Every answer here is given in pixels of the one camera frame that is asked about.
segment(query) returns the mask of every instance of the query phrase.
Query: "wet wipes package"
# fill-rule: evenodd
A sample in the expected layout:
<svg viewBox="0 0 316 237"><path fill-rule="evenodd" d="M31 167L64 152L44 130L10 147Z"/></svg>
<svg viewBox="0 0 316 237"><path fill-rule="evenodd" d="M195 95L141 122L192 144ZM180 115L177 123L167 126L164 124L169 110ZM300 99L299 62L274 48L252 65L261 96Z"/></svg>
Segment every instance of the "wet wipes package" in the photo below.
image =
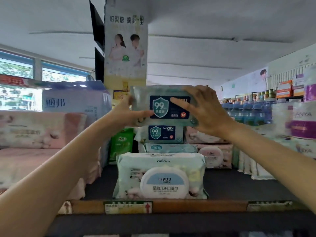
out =
<svg viewBox="0 0 316 237"><path fill-rule="evenodd" d="M204 156L198 153L132 154L117 157L117 199L206 199Z"/></svg>
<svg viewBox="0 0 316 237"><path fill-rule="evenodd" d="M138 147L140 153L196 153L198 151L196 145L184 144L140 144Z"/></svg>
<svg viewBox="0 0 316 237"><path fill-rule="evenodd" d="M134 98L132 110L153 110L155 113L140 120L138 125L197 126L198 121L190 112L170 101L171 97L176 97L196 106L193 96L184 91L183 87L181 85L131 87L131 95Z"/></svg>
<svg viewBox="0 0 316 237"><path fill-rule="evenodd" d="M150 125L138 127L136 141L141 143L183 144L183 127Z"/></svg>

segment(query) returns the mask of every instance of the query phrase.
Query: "ceiling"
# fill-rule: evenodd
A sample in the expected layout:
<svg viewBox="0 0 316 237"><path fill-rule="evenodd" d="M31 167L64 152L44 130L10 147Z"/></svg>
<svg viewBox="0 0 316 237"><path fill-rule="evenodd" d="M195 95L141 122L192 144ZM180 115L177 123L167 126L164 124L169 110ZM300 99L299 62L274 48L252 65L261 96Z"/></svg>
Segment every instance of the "ceiling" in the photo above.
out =
<svg viewBox="0 0 316 237"><path fill-rule="evenodd" d="M103 16L105 0L91 1ZM218 86L316 43L316 0L146 1L151 83ZM91 34L38 31L92 32L89 0L0 0L0 44L94 68L79 58L94 57Z"/></svg>

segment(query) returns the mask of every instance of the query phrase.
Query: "wall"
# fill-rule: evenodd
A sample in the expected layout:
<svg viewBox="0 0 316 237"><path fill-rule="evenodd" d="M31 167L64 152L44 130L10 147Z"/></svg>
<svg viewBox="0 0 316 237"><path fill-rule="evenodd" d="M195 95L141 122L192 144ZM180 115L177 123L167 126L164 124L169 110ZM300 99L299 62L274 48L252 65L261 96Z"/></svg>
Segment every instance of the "wall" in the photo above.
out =
<svg viewBox="0 0 316 237"><path fill-rule="evenodd" d="M270 62L269 75L277 75L311 63L316 63L316 44Z"/></svg>
<svg viewBox="0 0 316 237"><path fill-rule="evenodd" d="M218 99L235 98L235 95L245 95L250 94L251 92L265 91L267 87L266 80L262 79L260 76L260 72L263 69L266 69L268 72L268 67L264 67L224 83L222 85L223 91L221 91L221 87L217 88Z"/></svg>

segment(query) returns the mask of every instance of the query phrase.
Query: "dark blue label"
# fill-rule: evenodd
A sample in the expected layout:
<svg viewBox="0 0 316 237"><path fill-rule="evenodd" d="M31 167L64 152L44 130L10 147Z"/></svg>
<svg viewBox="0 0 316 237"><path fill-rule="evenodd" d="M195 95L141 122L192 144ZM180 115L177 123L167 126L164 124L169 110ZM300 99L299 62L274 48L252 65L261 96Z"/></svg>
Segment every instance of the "dark blue label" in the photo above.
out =
<svg viewBox="0 0 316 237"><path fill-rule="evenodd" d="M150 96L149 109L154 111L151 119L189 119L190 113L170 101L175 97L190 103L189 96Z"/></svg>
<svg viewBox="0 0 316 237"><path fill-rule="evenodd" d="M150 141L174 140L175 135L175 126L150 125L148 127L148 139Z"/></svg>

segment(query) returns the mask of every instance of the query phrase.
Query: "right hand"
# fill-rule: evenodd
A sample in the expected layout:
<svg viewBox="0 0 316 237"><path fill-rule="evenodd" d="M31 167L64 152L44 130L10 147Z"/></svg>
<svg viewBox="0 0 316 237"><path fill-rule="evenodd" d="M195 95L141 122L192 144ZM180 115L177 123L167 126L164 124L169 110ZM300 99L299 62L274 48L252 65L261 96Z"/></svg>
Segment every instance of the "right hand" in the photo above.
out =
<svg viewBox="0 0 316 237"><path fill-rule="evenodd" d="M223 109L217 99L216 91L201 85L185 86L183 89L193 95L198 104L197 107L174 97L170 98L170 101L195 116L199 121L199 125L195 129L208 135L227 139L237 122Z"/></svg>

